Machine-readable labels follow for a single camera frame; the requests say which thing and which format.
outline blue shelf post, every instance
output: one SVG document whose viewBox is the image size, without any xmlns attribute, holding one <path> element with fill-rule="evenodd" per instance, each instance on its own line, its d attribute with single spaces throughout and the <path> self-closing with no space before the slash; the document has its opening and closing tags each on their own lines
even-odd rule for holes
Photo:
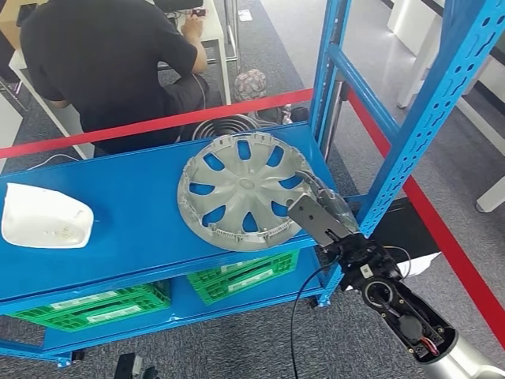
<svg viewBox="0 0 505 379">
<path fill-rule="evenodd" d="M 320 144 L 326 126 L 335 72 L 344 77 L 377 125 L 391 143 L 391 149 L 379 169 L 370 190 L 360 197 L 357 220 L 361 231 L 369 237 L 396 195 L 412 172 L 437 131 L 455 106 L 458 99 L 505 28 L 505 2 L 501 0 L 449 0 L 444 15 L 439 56 L 400 128 L 390 112 L 356 70 L 342 51 L 342 38 L 332 39 L 339 0 L 329 0 L 314 83 L 311 125 Z M 331 294 L 342 274 L 330 270 L 325 290 L 317 300 L 329 304 Z"/>
<path fill-rule="evenodd" d="M 64 354 L 44 355 L 44 349 L 40 346 L 6 340 L 0 340 L 0 355 L 56 362 L 58 368 L 68 367 L 72 362 L 72 351 Z"/>
<path fill-rule="evenodd" d="M 505 28 L 505 2 L 466 0 L 358 214 L 371 235 Z"/>
</svg>

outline hubcap center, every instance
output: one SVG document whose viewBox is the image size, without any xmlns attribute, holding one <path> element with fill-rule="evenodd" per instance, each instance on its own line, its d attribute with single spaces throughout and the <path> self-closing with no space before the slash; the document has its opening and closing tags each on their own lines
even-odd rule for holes
<svg viewBox="0 0 505 379">
<path fill-rule="evenodd" d="M 238 184 L 240 184 L 243 188 L 245 188 L 246 190 L 253 190 L 254 189 L 254 183 L 250 179 L 242 178 L 242 179 L 238 181 Z"/>
</svg>

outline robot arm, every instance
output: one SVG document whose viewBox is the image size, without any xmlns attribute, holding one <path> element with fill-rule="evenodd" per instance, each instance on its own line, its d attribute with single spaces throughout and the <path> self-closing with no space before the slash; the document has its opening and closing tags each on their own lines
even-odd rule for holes
<svg viewBox="0 0 505 379">
<path fill-rule="evenodd" d="M 309 195 L 290 205 L 288 215 L 321 247 L 339 255 L 342 290 L 351 286 L 379 313 L 406 350 L 432 379 L 498 379 L 505 372 L 460 336 L 434 309 L 402 283 L 396 262 L 383 246 L 359 232 L 350 209 L 338 194 L 307 173 Z"/>
</svg>

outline blue metal shelf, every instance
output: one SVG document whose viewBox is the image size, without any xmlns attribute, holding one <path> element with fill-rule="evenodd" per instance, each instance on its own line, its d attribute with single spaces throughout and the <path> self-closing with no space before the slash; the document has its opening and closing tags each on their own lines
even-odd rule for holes
<svg viewBox="0 0 505 379">
<path fill-rule="evenodd" d="M 265 131 L 298 147 L 334 188 L 306 123 Z M 194 235 L 174 199 L 184 165 L 207 144 L 174 144 L 0 177 L 0 198 L 8 182 L 60 190 L 90 205 L 97 221 L 83 249 L 28 249 L 0 238 L 2 279 L 17 283 L 0 287 L 0 314 L 314 246 L 301 231 L 281 246 L 235 253 Z"/>
<path fill-rule="evenodd" d="M 361 205 L 357 216 L 360 227 L 368 236 L 503 31 L 505 2 L 461 0 L 458 6 L 452 6 L 454 2 L 448 0 L 441 41 L 443 48 L 401 126 L 342 52 L 350 3 L 327 1 L 309 123 L 265 130 L 297 147 L 316 175 L 335 189 L 320 149 L 325 136 L 333 136 L 343 101 L 341 89 L 344 84 L 336 82 L 346 81 L 391 143 L 390 152 L 370 191 L 354 197 Z M 0 354 L 67 366 L 75 349 L 294 299 L 307 277 L 319 267 L 313 250 L 301 253 L 295 272 L 212 306 L 204 305 L 185 278 L 180 277 L 314 244 L 301 231 L 281 246 L 234 253 L 194 235 L 181 219 L 174 199 L 184 165 L 208 142 L 174 144 L 0 176 L 0 198 L 5 197 L 8 182 L 59 190 L 90 205 L 97 220 L 90 243 L 78 250 L 26 249 L 0 238 L 0 314 L 174 277 L 173 303 L 169 310 L 75 333 L 47 330 L 43 347 L 0 340 Z M 302 295 L 317 295 L 320 306 L 328 304 L 341 277 L 340 267 L 334 265 L 326 275 L 314 279 Z"/>
<path fill-rule="evenodd" d="M 167 310 L 96 326 L 80 332 L 62 332 L 48 328 L 44 339 L 44 355 L 57 355 L 65 351 L 294 300 L 301 286 L 319 267 L 314 248 L 303 249 L 299 254 L 296 270 L 293 272 L 225 298 L 210 306 L 202 302 L 185 276 L 179 276 L 170 280 L 172 305 Z M 302 296 L 317 295 L 321 291 L 322 284 L 317 278 L 314 278 Z"/>
</svg>

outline white desk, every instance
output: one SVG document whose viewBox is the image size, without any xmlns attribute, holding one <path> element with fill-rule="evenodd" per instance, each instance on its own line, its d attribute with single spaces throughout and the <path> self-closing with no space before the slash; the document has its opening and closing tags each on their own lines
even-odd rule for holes
<svg viewBox="0 0 505 379">
<path fill-rule="evenodd" d="M 445 0 L 435 0 L 435 2 L 442 8 L 445 4 Z M 439 53 L 442 32 L 442 17 L 439 13 L 441 11 L 435 12 L 424 4 L 421 0 L 395 0 L 387 27 L 398 36 L 406 47 L 417 55 L 409 77 L 399 91 L 397 101 L 398 107 L 406 107 L 414 95 L 418 93 L 424 83 L 422 80 L 424 72 L 430 68 Z M 499 65 L 497 61 L 488 56 L 467 86 L 464 95 L 473 88 L 475 83 L 482 73 L 485 73 L 490 64 Z M 492 77 L 494 82 L 497 81 L 502 88 L 505 86 L 505 77 L 500 77 L 500 75 L 493 75 Z M 505 139 L 488 122 L 471 107 L 464 97 L 458 99 L 456 106 L 489 142 L 505 156 Z M 491 212 L 504 201 L 505 176 L 479 197 L 476 201 L 476 208 L 479 212 Z"/>
<path fill-rule="evenodd" d="M 225 37 L 222 33 L 222 28 L 214 5 L 214 0 L 204 0 L 204 6 L 208 10 L 208 13 L 203 20 L 203 45 L 214 49 L 214 54 L 217 61 L 218 74 L 222 79 L 219 82 L 222 101 L 230 104 L 231 100 L 228 83 L 228 71 L 226 67 Z M 14 52 L 9 66 L 30 91 L 38 103 L 41 104 L 42 109 L 47 113 L 65 137 L 82 133 L 79 114 L 73 106 L 69 105 L 63 109 L 54 107 L 50 102 L 43 99 L 33 88 L 26 63 L 24 61 L 24 57 L 20 50 Z M 95 147 L 93 144 L 80 144 L 74 146 L 74 148 L 83 159 L 92 158 L 95 151 Z"/>
</svg>

